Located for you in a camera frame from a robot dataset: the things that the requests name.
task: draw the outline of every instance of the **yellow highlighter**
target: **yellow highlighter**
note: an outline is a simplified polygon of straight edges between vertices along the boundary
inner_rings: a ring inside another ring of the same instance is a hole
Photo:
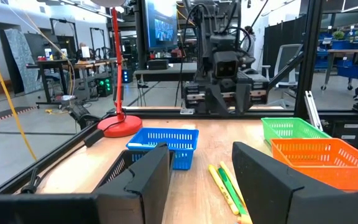
[[[246,203],[244,201],[244,198],[242,197],[240,187],[239,187],[239,184],[237,183],[236,178],[234,178],[234,176],[230,173],[229,168],[227,168],[227,166],[225,165],[225,163],[223,161],[221,161],[220,165],[221,165],[222,169],[224,170],[224,172],[226,173],[227,177],[229,178],[231,184],[233,185],[233,188],[236,191],[237,195],[240,197],[241,202],[244,204],[244,206],[246,206]]]
[[[227,189],[223,185],[223,182],[222,182],[221,178],[219,177],[218,173],[216,172],[215,166],[209,165],[208,169],[209,169],[209,172],[212,175],[212,178],[215,180],[216,185],[219,187],[219,189],[221,190],[224,198],[226,199],[227,203],[229,204],[231,211],[235,215],[238,215],[239,214],[239,209],[237,208],[236,204],[233,202],[233,199],[230,197],[229,192],[227,191]]]

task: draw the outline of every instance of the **green highlighter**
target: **green highlighter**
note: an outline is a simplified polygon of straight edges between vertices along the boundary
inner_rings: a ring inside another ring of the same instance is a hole
[[[247,215],[246,209],[242,205],[240,198],[237,196],[236,191],[234,190],[233,186],[231,185],[230,180],[228,179],[223,168],[219,168],[218,172],[222,178],[224,185],[226,186],[227,190],[229,191],[231,198],[233,199],[234,203],[236,204],[237,208],[239,209],[240,214]]]

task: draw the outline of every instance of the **red lamp base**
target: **red lamp base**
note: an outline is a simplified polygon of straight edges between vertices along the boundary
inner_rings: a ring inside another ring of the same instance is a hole
[[[98,129],[105,130],[109,125],[119,122],[118,117],[107,118],[99,122]],[[111,126],[105,130],[104,137],[119,138],[130,136],[138,132],[143,127],[142,120],[136,116],[127,115],[125,121]]]

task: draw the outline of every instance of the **plastic basket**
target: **plastic basket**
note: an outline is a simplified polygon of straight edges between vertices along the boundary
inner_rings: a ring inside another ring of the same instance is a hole
[[[341,139],[272,139],[273,157],[316,180],[358,190],[358,150]]]
[[[330,136],[300,118],[262,118],[264,136],[273,138],[330,138]]]
[[[126,146],[131,150],[151,150],[158,143],[166,142],[169,150],[175,151],[173,169],[188,170],[197,148],[197,140],[196,129],[142,128]]]
[[[118,175],[120,175],[124,170],[128,169],[134,162],[138,161],[144,155],[146,155],[148,151],[129,151],[123,150],[117,159],[113,162],[110,169],[106,172],[104,177],[100,180],[98,185],[96,186],[95,190],[98,189],[100,186],[107,184]],[[170,170],[172,171],[172,161],[173,161],[173,151],[169,151],[169,161],[170,161]]]

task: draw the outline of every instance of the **green basket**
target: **green basket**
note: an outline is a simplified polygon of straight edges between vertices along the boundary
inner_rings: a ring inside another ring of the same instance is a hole
[[[331,138],[300,118],[262,118],[264,136],[270,143],[275,138]]]

